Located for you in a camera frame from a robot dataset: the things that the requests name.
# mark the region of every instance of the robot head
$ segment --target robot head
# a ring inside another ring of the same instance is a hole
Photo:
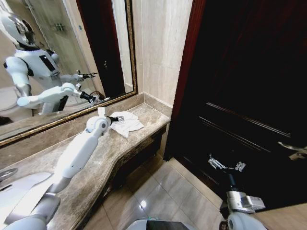
[[[0,17],[1,30],[13,41],[15,45],[23,48],[34,48],[35,36],[32,27],[28,22],[17,15],[2,12]]]

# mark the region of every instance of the gold mirror frame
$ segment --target gold mirror frame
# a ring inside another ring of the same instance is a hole
[[[107,101],[107,102],[104,102],[104,103],[101,103],[101,104],[97,104],[97,105],[94,105],[93,107],[90,107],[90,108],[81,110],[79,112],[76,112],[74,114],[65,116],[65,117],[63,117],[63,118],[61,118],[57,121],[50,122],[48,124],[35,127],[33,129],[30,129],[30,130],[25,131],[23,133],[17,134],[13,137],[1,140],[0,141],[0,149],[3,148],[3,147],[6,147],[8,145],[11,145],[11,144],[13,144],[17,141],[23,140],[25,138],[29,138],[29,137],[31,137],[35,134],[44,132],[45,130],[51,129],[55,126],[58,126],[58,125],[61,125],[63,123],[66,123],[68,121],[71,121],[73,119],[76,119],[80,116],[94,112],[95,110],[97,110],[98,107],[105,107],[105,106],[114,104],[116,102],[119,102],[119,101],[124,100],[128,97],[131,97],[131,96],[138,94],[138,86],[137,86],[137,81],[136,81],[137,73],[136,73],[136,63],[135,63],[135,50],[134,50],[135,44],[134,44],[133,16],[132,16],[132,2],[131,2],[131,0],[125,0],[125,5],[126,5],[126,17],[127,17],[127,30],[128,30],[128,35],[129,35],[128,39],[129,39],[129,49],[130,49],[130,63],[131,63],[131,71],[132,71],[133,91],[131,91],[131,92],[129,92],[129,93],[123,95],[123,96],[112,99],[110,101]]]

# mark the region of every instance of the white robot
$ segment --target white robot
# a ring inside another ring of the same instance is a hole
[[[1,30],[16,46],[14,56],[6,58],[3,65],[23,97],[17,101],[19,106],[33,109],[44,103],[41,114],[47,114],[62,110],[68,96],[77,96],[93,102],[92,96],[80,91],[81,85],[73,89],[72,83],[92,78],[96,73],[81,74],[79,71],[73,75],[61,75],[57,67],[59,56],[51,50],[45,51],[36,46],[34,32],[29,23],[8,12],[1,13],[0,22]],[[45,91],[40,95],[31,95],[29,76],[43,86]]]

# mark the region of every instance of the mirror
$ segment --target mirror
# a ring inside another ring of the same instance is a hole
[[[137,93],[130,0],[0,0],[0,146]]]

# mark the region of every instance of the robotic arm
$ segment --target robotic arm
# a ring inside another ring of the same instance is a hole
[[[98,138],[108,129],[118,117],[105,116],[105,109],[99,108],[101,116],[91,117],[86,123],[86,129],[77,135],[60,156],[54,172],[54,184],[49,192],[62,191],[72,177],[84,168],[92,153],[97,147]]]
[[[218,160],[212,158],[208,160],[209,164],[228,175],[230,181],[230,191],[227,192],[227,204],[230,215],[228,216],[228,227],[230,230],[266,230],[263,224],[248,214],[255,213],[255,210],[265,208],[261,198],[249,196],[240,192],[236,187],[233,172],[242,172],[245,164],[239,162],[234,168],[226,167]]]
[[[59,198],[55,194],[65,189],[72,177],[84,168],[97,147],[98,138],[107,131],[112,122],[123,119],[122,117],[105,116],[104,108],[99,108],[98,113],[99,116],[90,118],[86,123],[86,129],[77,135],[65,149],[59,158],[54,174],[31,188],[32,190],[36,189],[36,193],[32,194],[38,197],[27,197],[31,192],[29,190],[27,195],[19,201],[18,205],[16,205],[17,208],[15,207],[6,218],[5,223],[8,226],[5,230],[47,229],[46,225],[52,219],[60,203]],[[39,193],[38,191],[43,191],[41,188],[44,188],[46,185],[47,189],[43,193]],[[30,214],[21,215],[24,211],[19,212],[22,209],[18,210],[18,207],[28,209],[35,199],[39,202],[37,205],[34,205],[34,209],[31,209]]]
[[[80,91],[80,84],[74,86],[71,83],[64,83],[62,86],[55,86],[48,90],[43,91],[37,96],[23,96],[18,98],[17,104],[20,107],[36,108],[41,103],[54,103],[58,102],[64,96],[76,96],[88,100],[89,103],[94,102],[94,97],[87,93]]]
[[[81,73],[80,70],[77,71],[77,73],[70,75],[70,74],[64,74],[60,76],[61,82],[81,82],[84,81],[87,78],[93,78],[95,77],[97,73],[88,73],[84,74]]]
[[[18,57],[8,57],[5,60],[5,68],[11,75],[14,85],[21,96],[31,95],[31,85],[28,78],[28,67],[24,61]]]

